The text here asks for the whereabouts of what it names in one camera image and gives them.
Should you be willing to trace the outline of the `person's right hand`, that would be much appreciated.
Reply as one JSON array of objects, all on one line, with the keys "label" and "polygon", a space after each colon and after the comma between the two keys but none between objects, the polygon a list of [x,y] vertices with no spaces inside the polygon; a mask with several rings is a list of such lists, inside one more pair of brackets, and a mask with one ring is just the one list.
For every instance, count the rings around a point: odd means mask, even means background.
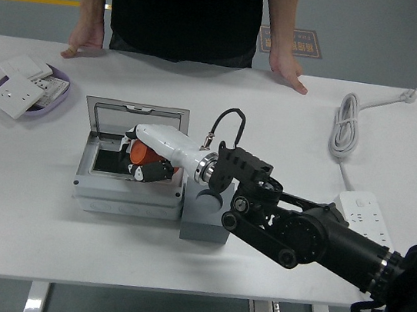
[{"label": "person's right hand", "polygon": [[101,49],[105,35],[104,30],[103,23],[78,22],[69,36],[68,47],[61,51],[60,56],[68,59],[74,58],[78,55],[79,49],[84,47]]}]

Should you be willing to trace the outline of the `person's left hand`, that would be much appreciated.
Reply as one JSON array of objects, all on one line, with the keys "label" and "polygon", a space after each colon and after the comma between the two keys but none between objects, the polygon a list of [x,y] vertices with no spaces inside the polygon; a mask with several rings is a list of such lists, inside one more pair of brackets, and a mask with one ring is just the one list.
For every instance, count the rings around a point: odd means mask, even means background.
[{"label": "person's left hand", "polygon": [[283,77],[285,82],[301,95],[308,94],[307,87],[299,80],[303,75],[302,66],[290,53],[270,52],[269,66]]}]

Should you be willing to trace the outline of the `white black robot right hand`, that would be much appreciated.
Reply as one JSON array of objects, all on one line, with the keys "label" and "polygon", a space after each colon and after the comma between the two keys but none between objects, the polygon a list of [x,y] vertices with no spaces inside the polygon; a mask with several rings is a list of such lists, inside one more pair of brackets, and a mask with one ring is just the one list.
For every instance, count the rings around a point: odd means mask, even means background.
[{"label": "white black robot right hand", "polygon": [[187,135],[163,124],[138,124],[126,131],[119,147],[118,161],[137,181],[172,179],[176,168],[202,183],[210,151],[201,151]]}]

